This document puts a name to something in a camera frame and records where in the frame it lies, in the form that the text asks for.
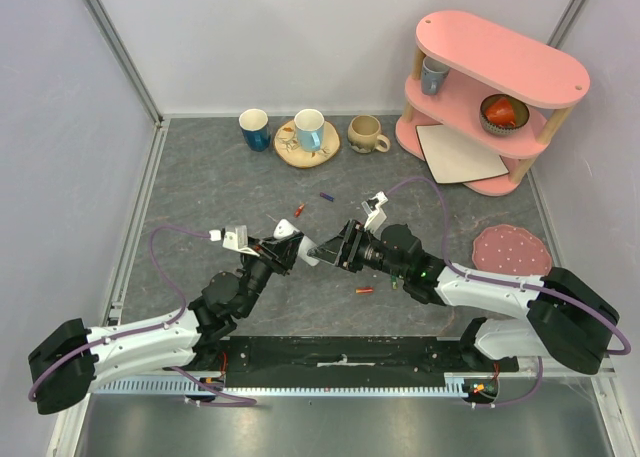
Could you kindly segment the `white remote control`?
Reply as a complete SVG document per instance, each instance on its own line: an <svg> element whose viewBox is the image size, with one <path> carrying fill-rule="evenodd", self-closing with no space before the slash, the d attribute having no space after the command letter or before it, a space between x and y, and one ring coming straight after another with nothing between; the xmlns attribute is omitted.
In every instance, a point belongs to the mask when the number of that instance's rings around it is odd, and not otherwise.
<svg viewBox="0 0 640 457"><path fill-rule="evenodd" d="M300 233L300 230L287 219L281 219L274 229L273 237L276 239L282 239L290 237L295 233ZM315 247L316 244L306 234L304 234L298 248L298 258L311 267L315 267L320 263L318 259L308 254L308 252Z"/></svg>

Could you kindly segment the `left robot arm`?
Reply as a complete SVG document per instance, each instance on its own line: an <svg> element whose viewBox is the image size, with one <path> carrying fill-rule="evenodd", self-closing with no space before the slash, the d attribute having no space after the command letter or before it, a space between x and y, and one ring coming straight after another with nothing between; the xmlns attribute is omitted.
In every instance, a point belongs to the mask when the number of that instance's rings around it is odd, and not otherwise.
<svg viewBox="0 0 640 457"><path fill-rule="evenodd" d="M211 369L220 355L217 343L250 314L272 275L290 273L305 236L294 231L258 239L240 226L213 231L210 238L239 253L241 268L216 274L194 301L125 325L88 328L71 319L29 354L27 398L39 414L66 410L107 383L146 371L189 364Z"/></svg>

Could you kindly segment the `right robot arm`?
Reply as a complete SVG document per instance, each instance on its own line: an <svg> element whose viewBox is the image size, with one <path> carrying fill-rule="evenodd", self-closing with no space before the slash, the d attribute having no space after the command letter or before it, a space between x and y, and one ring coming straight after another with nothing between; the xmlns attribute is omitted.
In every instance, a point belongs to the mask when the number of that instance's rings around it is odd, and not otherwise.
<svg viewBox="0 0 640 457"><path fill-rule="evenodd" d="M611 305L567 269L526 277L474 271L424 251L405 224L390 225L376 237L351 220L308 254L350 272L369 267L397 277L422 304L503 315L502 322L474 321L458 345L460 363L473 371L503 358L536 356L594 375L619 320Z"/></svg>

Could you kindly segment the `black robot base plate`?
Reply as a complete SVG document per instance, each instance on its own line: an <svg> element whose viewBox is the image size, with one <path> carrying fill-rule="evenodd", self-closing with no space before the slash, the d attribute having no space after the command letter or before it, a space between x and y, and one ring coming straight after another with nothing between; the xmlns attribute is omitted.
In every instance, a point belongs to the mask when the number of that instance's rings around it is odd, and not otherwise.
<svg viewBox="0 0 640 457"><path fill-rule="evenodd" d="M441 387L446 373L514 373L516 358L494 362L457 339L436 337L232 336L185 366L226 370L230 387Z"/></svg>

